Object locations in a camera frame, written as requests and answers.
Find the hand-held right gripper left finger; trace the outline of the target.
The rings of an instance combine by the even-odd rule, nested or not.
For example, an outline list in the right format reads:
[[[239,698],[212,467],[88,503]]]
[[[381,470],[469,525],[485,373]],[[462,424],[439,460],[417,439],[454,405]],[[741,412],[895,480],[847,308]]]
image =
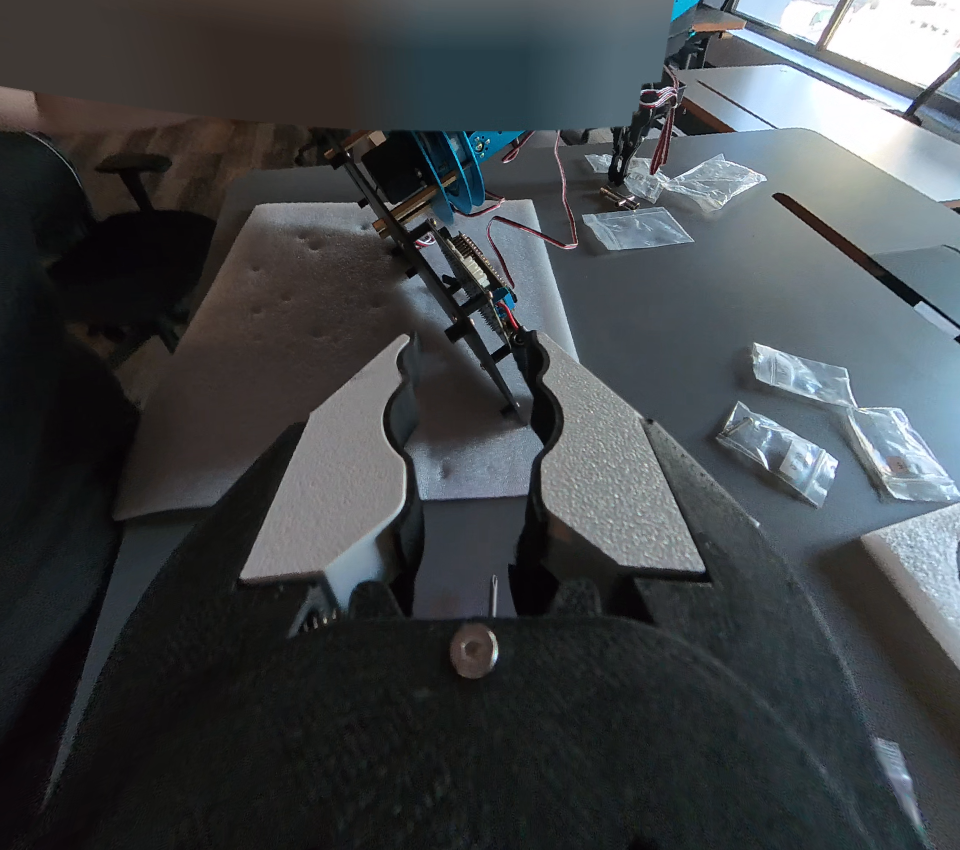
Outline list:
[[[309,415],[239,574],[318,583],[345,610],[368,581],[412,611],[425,519],[406,446],[419,424],[422,347],[402,333]]]

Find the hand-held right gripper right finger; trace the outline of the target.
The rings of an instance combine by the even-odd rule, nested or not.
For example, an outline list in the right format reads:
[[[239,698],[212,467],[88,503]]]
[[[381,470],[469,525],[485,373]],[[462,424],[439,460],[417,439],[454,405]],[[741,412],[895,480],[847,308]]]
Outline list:
[[[526,333],[518,356],[542,447],[516,568],[555,580],[704,580],[642,413],[543,332]]]

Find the white foam block with hole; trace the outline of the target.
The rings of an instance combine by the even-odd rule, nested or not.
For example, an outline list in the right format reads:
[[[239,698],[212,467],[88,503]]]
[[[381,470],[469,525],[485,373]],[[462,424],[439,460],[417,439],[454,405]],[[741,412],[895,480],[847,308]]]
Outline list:
[[[860,538],[918,620],[959,665],[959,505],[887,525]]]

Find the blue toy robot arm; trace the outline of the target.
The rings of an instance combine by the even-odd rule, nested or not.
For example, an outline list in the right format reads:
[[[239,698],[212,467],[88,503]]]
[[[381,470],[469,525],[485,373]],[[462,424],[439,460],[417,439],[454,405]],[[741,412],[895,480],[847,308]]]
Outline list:
[[[724,0],[718,9],[729,12],[737,0]],[[668,31],[668,61],[683,55],[680,66],[690,65],[690,52],[683,49],[695,42],[694,18],[703,0],[675,0]],[[653,170],[666,162],[677,108],[684,91],[679,78],[664,64],[662,79],[645,84],[630,124],[612,130],[612,160],[607,173],[615,187],[625,182],[625,171],[652,126],[662,119],[660,139],[654,150]],[[298,167],[306,165],[306,154],[315,149],[318,164],[333,169],[345,167],[346,174],[362,195],[358,205],[371,204],[376,214],[374,229],[381,239],[391,239],[390,253],[410,265],[406,276],[419,276],[451,321],[444,331],[456,343],[466,340],[470,350],[507,403],[504,414],[520,415],[521,406],[499,370],[507,357],[517,357],[525,330],[514,315],[517,297],[507,265],[493,247],[500,270],[495,268],[468,235],[451,231],[458,219],[480,217],[500,206],[493,197],[484,208],[488,194],[482,165],[504,148],[501,163],[520,154],[533,131],[389,131],[383,141],[374,142],[374,132],[309,128],[310,141],[294,157]],[[363,141],[370,148],[357,160],[355,148]],[[436,244],[450,272],[438,272],[425,257],[423,247]],[[474,325],[479,314],[501,346],[491,351]]]

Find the dark grey desk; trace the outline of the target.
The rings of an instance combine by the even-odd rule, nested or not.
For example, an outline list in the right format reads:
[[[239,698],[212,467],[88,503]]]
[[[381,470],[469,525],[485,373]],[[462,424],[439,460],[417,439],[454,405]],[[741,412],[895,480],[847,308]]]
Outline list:
[[[681,71],[682,105],[713,132],[807,129],[919,193],[957,210],[959,146],[878,102],[790,65]]]
[[[768,187],[676,213],[693,243],[588,236],[544,273],[513,270],[523,337],[549,336],[647,420],[705,579],[518,569],[528,487],[420,498],[410,614],[377,581],[344,610],[318,583],[244,584],[311,411],[132,610],[27,845],[958,848],[950,731],[911,739],[895,684],[864,702],[815,576],[834,552],[881,620],[903,611],[854,542],[943,504],[883,502],[832,412],[748,383],[754,342],[840,364],[958,478],[958,345]],[[737,402],[834,455],[822,507],[716,442]],[[925,828],[874,745],[881,704]]]

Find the grey foam sheet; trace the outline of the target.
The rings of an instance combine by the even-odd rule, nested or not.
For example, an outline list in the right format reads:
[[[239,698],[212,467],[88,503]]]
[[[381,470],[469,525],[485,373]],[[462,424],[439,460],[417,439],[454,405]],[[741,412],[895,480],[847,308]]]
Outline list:
[[[525,496],[543,447],[422,279],[354,204],[265,204],[240,230],[147,400],[114,516],[208,508],[403,333],[422,349],[406,449],[420,497]]]

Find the scattered small parts bags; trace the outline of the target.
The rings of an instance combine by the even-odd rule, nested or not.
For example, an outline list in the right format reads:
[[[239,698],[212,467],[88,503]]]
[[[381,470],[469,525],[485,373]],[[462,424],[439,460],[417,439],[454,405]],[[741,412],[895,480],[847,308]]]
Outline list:
[[[881,495],[904,503],[958,503],[957,482],[906,412],[860,405],[847,368],[754,342],[750,370],[762,388],[831,412]],[[833,454],[743,401],[733,406],[715,439],[738,460],[814,508],[822,508],[834,485],[838,460]]]

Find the flat clear plastic bag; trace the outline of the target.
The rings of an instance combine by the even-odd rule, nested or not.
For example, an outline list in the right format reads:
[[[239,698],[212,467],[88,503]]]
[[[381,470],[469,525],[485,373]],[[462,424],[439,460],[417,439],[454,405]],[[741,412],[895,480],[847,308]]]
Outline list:
[[[611,163],[613,160],[612,155],[610,154],[585,154],[584,159],[591,166],[591,168],[596,173],[609,173]],[[660,172],[651,173],[651,160],[649,158],[642,158],[639,156],[633,156],[630,158],[630,161],[625,170],[625,178],[636,179],[636,180],[645,180],[651,177],[656,177],[659,179],[663,175]]]
[[[608,252],[693,244],[693,237],[666,208],[588,213],[582,223]]]

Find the black office chair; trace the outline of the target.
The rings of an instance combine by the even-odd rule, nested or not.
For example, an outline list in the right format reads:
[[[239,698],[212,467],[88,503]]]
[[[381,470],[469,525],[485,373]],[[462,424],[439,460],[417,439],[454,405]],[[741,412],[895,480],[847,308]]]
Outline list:
[[[112,370],[153,337],[175,352],[209,255],[215,222],[189,210],[156,209],[143,184],[143,174],[171,166],[155,153],[104,158],[96,172],[119,176],[137,209],[92,222],[47,270],[67,320],[114,343],[106,359]]]

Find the crumpled clear plastic bag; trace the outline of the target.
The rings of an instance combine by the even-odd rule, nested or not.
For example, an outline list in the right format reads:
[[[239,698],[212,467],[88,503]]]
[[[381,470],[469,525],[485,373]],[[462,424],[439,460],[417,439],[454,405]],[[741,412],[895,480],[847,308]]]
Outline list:
[[[651,173],[651,163],[646,158],[631,159],[624,184],[631,195],[649,201],[663,195],[677,196],[707,213],[722,210],[734,198],[767,180],[762,173],[727,160],[723,154],[676,177],[668,177],[662,170]]]

